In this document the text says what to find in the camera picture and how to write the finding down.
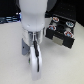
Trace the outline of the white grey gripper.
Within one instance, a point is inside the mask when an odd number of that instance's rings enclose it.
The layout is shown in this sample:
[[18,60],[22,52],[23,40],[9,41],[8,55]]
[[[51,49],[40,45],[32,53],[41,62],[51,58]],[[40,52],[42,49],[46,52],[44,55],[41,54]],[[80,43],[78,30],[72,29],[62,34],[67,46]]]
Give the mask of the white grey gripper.
[[42,55],[40,43],[42,42],[43,31],[30,32],[22,30],[22,54],[29,55],[29,64],[33,80],[41,78]]

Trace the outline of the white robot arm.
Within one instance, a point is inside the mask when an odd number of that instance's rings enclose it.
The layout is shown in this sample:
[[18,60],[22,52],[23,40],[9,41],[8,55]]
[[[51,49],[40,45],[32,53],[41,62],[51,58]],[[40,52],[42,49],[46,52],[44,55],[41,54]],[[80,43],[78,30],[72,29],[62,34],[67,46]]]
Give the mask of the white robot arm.
[[38,80],[42,73],[40,43],[45,28],[45,12],[48,0],[18,0],[18,2],[23,27],[22,54],[30,54],[32,79]]

